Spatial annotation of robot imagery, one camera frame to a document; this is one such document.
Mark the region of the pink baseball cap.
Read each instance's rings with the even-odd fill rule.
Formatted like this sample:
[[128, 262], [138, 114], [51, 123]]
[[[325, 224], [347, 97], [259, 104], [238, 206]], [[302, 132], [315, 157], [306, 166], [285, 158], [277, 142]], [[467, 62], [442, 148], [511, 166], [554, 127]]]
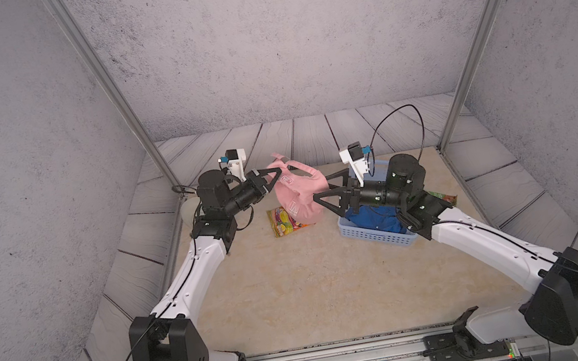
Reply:
[[329, 184], [321, 171], [309, 165], [273, 153], [269, 168], [280, 169], [274, 190], [279, 204], [297, 223], [316, 224], [324, 216], [325, 207], [314, 201], [314, 195], [328, 190]]

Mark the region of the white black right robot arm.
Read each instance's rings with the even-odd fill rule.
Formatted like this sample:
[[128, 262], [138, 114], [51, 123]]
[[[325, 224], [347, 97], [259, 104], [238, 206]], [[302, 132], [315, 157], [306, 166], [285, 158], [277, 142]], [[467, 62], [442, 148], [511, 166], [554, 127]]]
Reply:
[[342, 184], [318, 192], [319, 205], [342, 216], [363, 206], [395, 207], [403, 226], [427, 240], [454, 247], [523, 287], [528, 299], [509, 308], [469, 308], [455, 321], [456, 348], [473, 359], [482, 346], [538, 335], [549, 343], [578, 339], [578, 250], [537, 246], [490, 228], [424, 188], [426, 171], [413, 155], [390, 158], [383, 180], [341, 170]]

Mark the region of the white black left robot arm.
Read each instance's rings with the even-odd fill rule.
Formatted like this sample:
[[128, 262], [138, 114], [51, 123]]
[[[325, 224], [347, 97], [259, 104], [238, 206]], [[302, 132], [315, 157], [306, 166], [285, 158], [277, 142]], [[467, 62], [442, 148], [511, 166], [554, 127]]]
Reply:
[[257, 169], [236, 177], [214, 169], [200, 176], [188, 255], [151, 313], [133, 320], [128, 335], [132, 361], [247, 361], [237, 351], [210, 350], [196, 322], [238, 232], [236, 215], [263, 200], [281, 172]]

